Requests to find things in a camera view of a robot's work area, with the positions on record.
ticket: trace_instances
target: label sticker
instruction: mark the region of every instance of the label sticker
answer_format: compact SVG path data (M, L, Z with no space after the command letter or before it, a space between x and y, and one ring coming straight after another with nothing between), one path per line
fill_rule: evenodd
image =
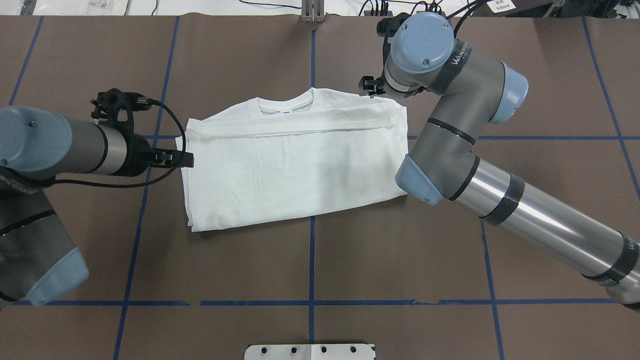
M89 0L90 6L95 6L97 8L106 8L109 4L108 0Z
M491 9L493 13L507 12L516 8L511 0L491 0L487 5L489 5L489 9Z

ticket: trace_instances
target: light blue joint cap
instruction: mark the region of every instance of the light blue joint cap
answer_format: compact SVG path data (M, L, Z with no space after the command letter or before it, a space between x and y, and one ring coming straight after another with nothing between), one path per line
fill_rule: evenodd
M524 101L529 91L529 82L521 73L508 67L504 62L504 88L502 88L502 99L498 105L493 119L489 122L501 125L513 116Z
M442 194L409 154L404 156L404 161L396 173L396 184L400 189L429 205L438 204L442 200Z
M9 106L0 110L0 165L40 171L57 164L71 147L68 121L49 110Z
M391 42L391 58L410 74L422 74L441 67L453 51L454 37L449 21L433 12L421 12L406 19Z
M75 247L48 269L25 297L33 305L44 305L75 289L88 277L84 258Z

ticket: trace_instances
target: brown table surface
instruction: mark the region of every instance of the brown table surface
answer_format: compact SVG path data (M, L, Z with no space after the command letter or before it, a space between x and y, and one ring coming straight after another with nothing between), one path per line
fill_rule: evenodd
M88 101L117 87L186 122L310 86L357 92L381 72L377 21L0 17L0 107L87 119ZM460 37L530 83L478 155L637 238L640 21L472 18ZM410 140L436 101L402 101ZM164 147L177 134L155 110L136 130ZM3 309L2 359L242 359L250 344L310 342L374 343L380 360L640 358L637 314L446 201L191 233L178 173L147 189L46 192L90 278L47 306Z

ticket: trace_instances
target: blue tape line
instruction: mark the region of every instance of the blue tape line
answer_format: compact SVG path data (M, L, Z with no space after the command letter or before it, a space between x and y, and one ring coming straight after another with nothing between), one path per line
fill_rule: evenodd
M311 87L316 87L316 30L311 31ZM309 218L309 343L315 339L315 309L316 299L316 217Z
M587 20L583 16L582 17L582 27L584 28L584 34L587 38L587 45L589 46L589 52L591 53L591 61L593 61L593 67L596 70L596 75L598 76L598 81L600 82L600 88L602 88L602 93L604 94L604 99L607 102L607 107L609 108L609 114L611 115L611 120L613 121L613 126L616 128L616 134L618 134L618 140L620 141L620 147L622 148L622 153L625 156L625 161L627 162L627 168L629 170L629 174L631 175L631 180L633 181L634 188L636 189L636 196L638 200L640 200L640 186L638 186L638 181L636 179L636 173L634 172L634 167L631 164L631 159L629 158L629 153L627 152L627 147L625 146L625 142L622 139L622 132L620 131L620 125L618 124L618 119L616 119L616 114L613 111L613 106L611 105L611 99L609 98L609 93L607 92L607 87L604 85L604 80L602 79L602 74L600 73L600 67L598 66L598 60L596 59L596 54L593 51L593 44L591 43L591 35L589 35L589 27L587 26Z
M493 312L493 326L495 327L495 338L498 343L498 355L500 360L504 360L504 348L502 346L502 332L500 331L500 319L498 318L498 306L495 301L495 288L493 287L493 274L491 272L491 259L489 258L489 245L486 242L486 232L484 221L480 220L482 230L482 244L484 247L484 266L486 268L486 278L489 282L489 296L491 296L491 309Z
M175 140L180 135L143 135L143 137L147 140Z
M479 136L479 140L617 140L617 136Z
M164 74L164 85L162 90L162 98L161 102L164 102L166 97L166 89L169 86L169 75L171 74L171 62L173 60L173 50L175 49L175 39L178 33L178 24L180 22L180 17L175 17L175 24L173 25L173 36L171 40L171 48L169 50L169 59L166 64L166 72ZM158 118L156 121L156 131L155 135L158 135L160 131L160 124L162 123L162 112L163 109L158 109ZM153 141L153 146L155 147L157 144L157 138ZM149 182L151 178L151 168L147 170L147 182ZM136 259L138 258L138 247L140 246L140 235L142 233L142 219L145 216L145 209L147 207L147 198L149 194L149 187L145 186L145 191L142 195L142 204L140 205L140 215L138 216L138 226L136 229L136 237L133 241L133 250L131 253L131 262L129 263L129 274L127 276L127 287L125 289L124 294L124 304L122 305L122 312L120 314L120 325L118 326L118 336L116 337L116 345L113 351L113 360L117 360L120 356L120 346L122 345L122 335L124 333L124 324L127 319L127 309L129 307L129 297L131 295L131 284L133 282L133 274L136 268Z
M311 87L316 87L316 31L311 31Z
M44 306L122 306L119 300L53 300ZM28 300L16 301L13 306L33 306Z
M308 300L203 300L200 306L308 306ZM315 300L314 306L451 306L451 305L561 305L561 304L617 304L612 299L457 299L436 303L416 300ZM44 306L123 306L121 300L54 300ZM190 306L179 300L130 300L127 306ZM33 306L28 300L19 300L12 306Z
M147 180L151 178L151 169L147 170ZM120 356L120 345L122 344L122 335L124 333L124 324L127 319L127 308L129 307L129 297L131 295L131 284L133 282L133 273L136 268L136 259L138 258L138 246L140 245L140 234L142 233L142 218L145 216L145 208L147 207L147 195L149 187L145 186L142 194L142 204L140 205L140 214L138 215L138 226L136 228L136 237L133 241L133 251L131 261L129 262L129 274L127 275L127 287L124 293L124 303L122 304L122 312L120 313L120 325L118 326L118 336L116 337L116 345L113 351L113 360L117 360Z
M160 102L163 102L166 100L166 89L169 87L169 75L171 74L171 62L173 61L173 50L175 49L175 38L178 35L178 24L180 23L180 17L176 16L175 17L175 24L173 25L173 36L171 39L171 49L169 50L169 60L167 61L167 65L166 65L166 72L164 73L164 84L162 87L162 96L160 98ZM162 114L163 114L164 110L162 108L158 109L158 120L156 122L156 132L155 135L157 136L158 133L160 132L160 125L162 124ZM157 143L157 138L154 139L154 147L156 146Z
M36 32L33 33L33 38L31 39L31 45L29 45L27 56L24 58L24 63L22 63L22 69L20 69L18 80L15 82L15 87L13 88L11 99L9 100L9 106L13 105L13 102L15 101L15 97L18 95L18 88L20 88L22 77L24 76L25 70L27 70L27 64L29 63L29 59L31 58L31 53L33 52L33 48L36 45L36 40L38 39L38 35L40 34L40 28L42 28L43 21L44 21L44 16L41 16L40 20L38 21L38 26L36 27Z
M504 299L495 300L498 305L544 305L544 304L617 304L613 299Z
M308 306L307 300L203 300L200 306Z
M146 301L146 300L130 300L127 303L128 306L191 306L188 302L184 301L170 301L170 300L160 300L160 301Z
M309 343L315 343L316 217L309 218Z

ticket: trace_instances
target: black band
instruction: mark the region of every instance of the black band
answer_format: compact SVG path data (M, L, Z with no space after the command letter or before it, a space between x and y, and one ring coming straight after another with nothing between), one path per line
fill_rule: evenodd
M474 160L474 166L471 167L471 171L469 172L469 175L467 175L465 182L462 183L462 185L460 185L460 188L458 189L458 191L455 194L453 194L453 196L450 197L449 200L455 201L460 195L462 195L462 193L465 191L465 189L471 182L471 179L474 178L474 175L476 174L476 171L478 170L479 165L480 165L480 158L476 156L476 159Z
M21 195L39 192L43 188L51 186L53 180L54 178L46 181L33 181L10 168L0 167L0 188L15 191Z
M100 134L102 134L102 140L104 141L104 151L102 152L102 159L100 159L98 165L96 165L95 168L91 169L91 171L87 172L87 174L91 174L92 172L98 170L104 163L104 160L107 158L107 153L109 152L109 140L107 140L107 134L104 133L104 130L102 130L100 126L98 126L97 124L94 125L98 128L98 130L100 130Z
M18 299L14 299L11 296L5 295L3 292L0 291L0 299L3 299L4 301L8 301L8 302L14 302L17 301Z
M634 304L622 304L622 306L631 310L640 311L640 302L636 302Z
M31 215L28 218L24 218L22 220L16 221L13 224L9 226L5 226L4 228L0 229L0 236L4 236L16 229L19 229L23 226L27 226L34 221L37 221L37 220L40 220L41 218L49 217L55 214L56 214L56 211L51 209L51 210L43 211L39 214Z
M433 117L430 117L429 120L427 120L427 123L429 124L433 124L435 126L441 127L445 130L448 130L456 135L458 135L459 137L465 139L466 141L468 141L471 145L474 145L476 143L476 139L472 138L471 135L467 134L466 132L458 129L455 126L449 125L444 121L440 121L438 119L434 119Z
M491 225L500 225L508 217L516 211L522 194L524 193L524 180L520 179L516 175L509 174L511 179L509 180L509 187L504 193L504 196L498 203L498 205L485 217L481 217L484 221Z
M24 195L23 193L18 193L13 190L0 189L0 201L11 199L12 197L16 197L16 196L23 196L23 195Z
M447 62L442 65L436 78L429 84L429 91L437 95L444 94L453 79L458 76L471 54L471 44L458 40Z
M596 276L582 276L589 280L593 280L601 286L614 286L620 283L635 267L640 256L638 244L632 241L627 235L622 235L623 245L622 253L613 266L604 273Z

